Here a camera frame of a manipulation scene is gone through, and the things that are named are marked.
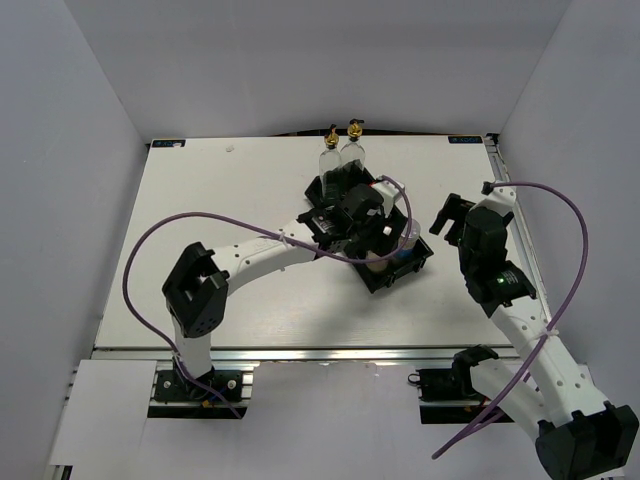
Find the silver-lid white powder jar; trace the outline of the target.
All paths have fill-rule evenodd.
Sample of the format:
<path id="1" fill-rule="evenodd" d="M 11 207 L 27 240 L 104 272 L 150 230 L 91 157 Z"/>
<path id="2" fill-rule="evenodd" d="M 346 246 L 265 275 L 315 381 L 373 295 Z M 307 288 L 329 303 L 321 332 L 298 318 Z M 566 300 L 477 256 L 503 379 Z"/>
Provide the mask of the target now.
<path id="1" fill-rule="evenodd" d="M 383 271 L 395 265 L 399 261 L 398 255 L 393 255 L 389 259 L 382 260 L 380 255 L 377 255 L 373 251 L 366 252 L 366 260 L 368 263 L 365 266 L 373 273 L 382 273 Z"/>

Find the blue-label spice shaker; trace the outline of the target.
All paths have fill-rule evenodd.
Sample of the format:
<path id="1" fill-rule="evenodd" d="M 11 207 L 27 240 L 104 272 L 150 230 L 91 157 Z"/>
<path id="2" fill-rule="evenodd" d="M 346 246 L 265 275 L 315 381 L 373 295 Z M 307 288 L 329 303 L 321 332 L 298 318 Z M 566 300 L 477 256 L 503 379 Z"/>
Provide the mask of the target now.
<path id="1" fill-rule="evenodd" d="M 420 238 L 421 225 L 416 219 L 407 221 L 404 229 L 402 230 L 398 242 L 398 252 L 395 258 L 400 260 L 408 257 L 414 250 L 417 241 Z"/>

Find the dark sauce glass bottle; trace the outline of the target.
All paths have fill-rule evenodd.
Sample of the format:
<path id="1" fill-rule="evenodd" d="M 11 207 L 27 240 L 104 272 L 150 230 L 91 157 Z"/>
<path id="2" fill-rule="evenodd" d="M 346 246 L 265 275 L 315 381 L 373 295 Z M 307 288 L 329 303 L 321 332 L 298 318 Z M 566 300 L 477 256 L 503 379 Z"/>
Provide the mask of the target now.
<path id="1" fill-rule="evenodd" d="M 342 192 L 346 193 L 354 180 L 359 180 L 364 169 L 366 152 L 361 144 L 364 121 L 351 119 L 347 128 L 347 142 L 340 152 L 340 182 Z"/>

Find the clear glass oil bottle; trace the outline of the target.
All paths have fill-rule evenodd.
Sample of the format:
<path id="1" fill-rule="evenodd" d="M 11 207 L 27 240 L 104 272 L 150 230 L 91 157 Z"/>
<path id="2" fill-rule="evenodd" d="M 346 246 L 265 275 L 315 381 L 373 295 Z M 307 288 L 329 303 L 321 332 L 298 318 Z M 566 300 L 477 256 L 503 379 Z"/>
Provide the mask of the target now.
<path id="1" fill-rule="evenodd" d="M 330 125 L 324 136 L 325 150 L 319 157 L 322 199 L 327 205 L 335 205 L 340 200 L 342 190 L 342 159 L 338 150 L 339 135 L 336 128 L 336 124 Z"/>

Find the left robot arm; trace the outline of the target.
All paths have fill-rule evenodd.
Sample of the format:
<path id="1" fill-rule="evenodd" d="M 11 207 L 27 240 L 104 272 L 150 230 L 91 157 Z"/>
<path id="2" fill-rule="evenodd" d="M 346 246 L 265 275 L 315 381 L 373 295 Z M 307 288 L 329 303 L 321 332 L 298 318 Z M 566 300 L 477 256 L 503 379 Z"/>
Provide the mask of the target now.
<path id="1" fill-rule="evenodd" d="M 175 331 L 173 370 L 177 387 L 192 400 L 233 388 L 218 381 L 209 350 L 211 334 L 224 319 L 227 299 L 240 288 L 290 266 L 332 258 L 366 265 L 367 252 L 381 260 L 403 245 L 407 223 L 396 204 L 405 188 L 388 178 L 359 183 L 337 202 L 300 214 L 277 232 L 256 231 L 256 238 L 207 249 L 188 245 L 162 286 Z"/>

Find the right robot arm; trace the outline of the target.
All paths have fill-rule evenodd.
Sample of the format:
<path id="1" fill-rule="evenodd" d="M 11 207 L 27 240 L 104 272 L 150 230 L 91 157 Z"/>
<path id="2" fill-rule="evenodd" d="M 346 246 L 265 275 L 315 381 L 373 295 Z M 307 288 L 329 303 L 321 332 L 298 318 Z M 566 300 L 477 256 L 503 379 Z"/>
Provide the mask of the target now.
<path id="1" fill-rule="evenodd" d="M 474 203 L 452 193 L 430 228 L 453 224 L 446 241 L 457 248 L 471 298 L 506 336 L 525 368 L 512 372 L 496 352 L 477 346 L 458 353 L 453 390 L 490 399 L 532 440 L 552 479 L 587 479 L 626 465 L 639 430 L 627 406 L 615 406 L 583 373 L 545 317 L 537 292 L 507 258 L 516 193 L 500 188 Z"/>

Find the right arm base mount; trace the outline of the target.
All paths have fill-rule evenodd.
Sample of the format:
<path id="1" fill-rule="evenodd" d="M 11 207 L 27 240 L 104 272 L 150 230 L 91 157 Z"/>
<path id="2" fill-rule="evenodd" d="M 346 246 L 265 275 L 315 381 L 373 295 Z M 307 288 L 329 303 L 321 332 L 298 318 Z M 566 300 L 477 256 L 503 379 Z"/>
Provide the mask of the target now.
<path id="1" fill-rule="evenodd" d="M 423 368 L 407 376 L 416 387 L 423 425 L 467 424 L 482 413 L 489 398 L 472 388 L 470 371 L 499 355 L 485 345 L 476 345 L 457 353 L 448 368 Z"/>

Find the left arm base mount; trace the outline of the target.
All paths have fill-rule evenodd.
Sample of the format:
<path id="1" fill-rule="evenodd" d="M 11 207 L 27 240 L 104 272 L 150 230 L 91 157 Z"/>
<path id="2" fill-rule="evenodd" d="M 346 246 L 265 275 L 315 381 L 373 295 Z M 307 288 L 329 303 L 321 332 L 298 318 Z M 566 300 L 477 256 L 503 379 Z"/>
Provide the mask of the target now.
<path id="1" fill-rule="evenodd" d="M 174 360 L 154 373 L 147 417 L 151 419 L 240 420 L 247 412 L 256 364 L 214 361 L 209 373 L 188 380 Z"/>

